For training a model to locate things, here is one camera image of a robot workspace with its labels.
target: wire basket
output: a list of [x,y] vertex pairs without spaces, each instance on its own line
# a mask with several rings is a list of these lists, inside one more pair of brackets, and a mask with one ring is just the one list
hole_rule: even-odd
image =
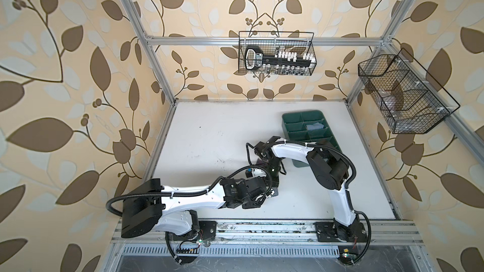
[[239,32],[239,73],[311,76],[314,33]]
[[[421,80],[412,71],[410,62],[418,63],[425,71],[426,79]],[[405,49],[397,55],[379,55],[361,62],[358,76],[394,134],[427,133],[460,107],[456,99]],[[452,103],[444,104],[439,95]]]

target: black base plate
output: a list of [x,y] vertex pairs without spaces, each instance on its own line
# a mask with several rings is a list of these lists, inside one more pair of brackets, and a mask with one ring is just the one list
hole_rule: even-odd
[[[204,241],[211,241],[215,238],[215,233],[217,232],[217,222],[214,221],[199,221],[198,225],[200,226],[200,230],[203,231],[202,239]],[[173,234],[174,241],[184,241],[186,240],[185,235],[175,235]]]
[[[318,242],[320,243],[340,243],[341,241],[337,239],[333,234],[333,222],[315,222],[314,226],[316,228],[316,235],[318,236]],[[356,230],[356,242],[366,243],[366,231],[362,223],[357,223],[358,228]],[[351,238],[350,244],[354,242],[354,237]]]

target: green organizer tray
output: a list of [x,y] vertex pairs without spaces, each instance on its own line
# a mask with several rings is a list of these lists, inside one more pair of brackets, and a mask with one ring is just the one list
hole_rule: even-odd
[[[314,123],[321,123],[324,125],[324,128],[307,130],[306,125]],[[330,142],[334,148],[341,151],[328,122],[326,122],[323,113],[320,111],[285,113],[282,115],[282,130],[287,140],[308,143],[316,142],[318,144]],[[293,160],[292,163],[295,167],[309,166],[306,163],[296,160]]]

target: floral wallpaper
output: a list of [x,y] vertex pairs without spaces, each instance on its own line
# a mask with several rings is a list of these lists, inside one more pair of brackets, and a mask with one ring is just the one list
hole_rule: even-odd
[[133,0],[149,35],[226,37],[234,31],[379,37],[399,0]]
[[[483,19],[482,0],[417,0],[394,38],[457,99],[456,114],[481,138]],[[353,109],[403,218],[415,221],[442,272],[484,270],[483,166],[445,123],[424,135],[391,134],[368,93]]]
[[315,47],[318,64],[311,76],[255,74],[238,70],[234,47],[156,46],[158,60],[178,99],[334,100],[344,99],[369,58],[368,47]]
[[94,271],[164,91],[118,0],[0,2],[0,270]]

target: black wire basket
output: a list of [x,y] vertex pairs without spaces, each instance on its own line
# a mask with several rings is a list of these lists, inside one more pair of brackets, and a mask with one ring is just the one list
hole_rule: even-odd
[[[411,62],[425,71],[425,79],[412,71]],[[427,133],[460,107],[405,49],[397,55],[379,55],[359,63],[358,76],[394,134]],[[440,100],[444,97],[451,103],[444,104]]]
[[318,63],[313,36],[309,32],[240,31],[239,73],[311,76]]

